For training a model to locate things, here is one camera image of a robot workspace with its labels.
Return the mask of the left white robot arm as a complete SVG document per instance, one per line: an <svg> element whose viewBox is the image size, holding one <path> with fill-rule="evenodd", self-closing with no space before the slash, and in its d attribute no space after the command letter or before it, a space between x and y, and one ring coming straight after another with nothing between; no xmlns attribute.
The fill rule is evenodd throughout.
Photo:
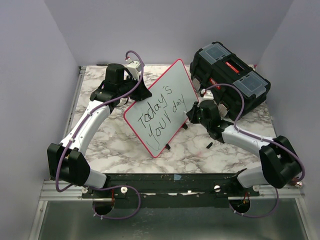
<svg viewBox="0 0 320 240"><path fill-rule="evenodd" d="M90 95L90 101L80 120L70 133L47 148L49 173L56 181L66 181L79 187L91 187L101 198L107 197L111 185L107 176L91 169L85 155L101 124L123 98L143 101L152 96L144 80L144 64L138 60L127 65L111 63L106 67L105 79Z"/></svg>

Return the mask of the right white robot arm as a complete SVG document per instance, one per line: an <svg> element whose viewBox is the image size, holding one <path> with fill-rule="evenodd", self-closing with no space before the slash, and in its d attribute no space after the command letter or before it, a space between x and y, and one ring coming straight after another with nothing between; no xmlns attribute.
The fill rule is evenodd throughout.
<svg viewBox="0 0 320 240"><path fill-rule="evenodd" d="M243 195L248 188L256 185L271 185L280 189L303 172L286 137L265 138L236 129L232 122L221 118L213 100L195 102L186 116L192 124L202 125L212 139L259 157L261 166L239 171L236 180L230 183L230 191L236 196Z"/></svg>

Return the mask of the pink-framed whiteboard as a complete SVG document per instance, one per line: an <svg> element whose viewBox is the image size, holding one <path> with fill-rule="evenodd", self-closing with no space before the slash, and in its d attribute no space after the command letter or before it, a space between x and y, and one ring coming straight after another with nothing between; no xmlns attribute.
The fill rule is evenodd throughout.
<svg viewBox="0 0 320 240"><path fill-rule="evenodd" d="M196 91L181 59L177 59L148 88L152 93L135 101L124 112L124 120L150 155L158 157L172 140L198 101Z"/></svg>

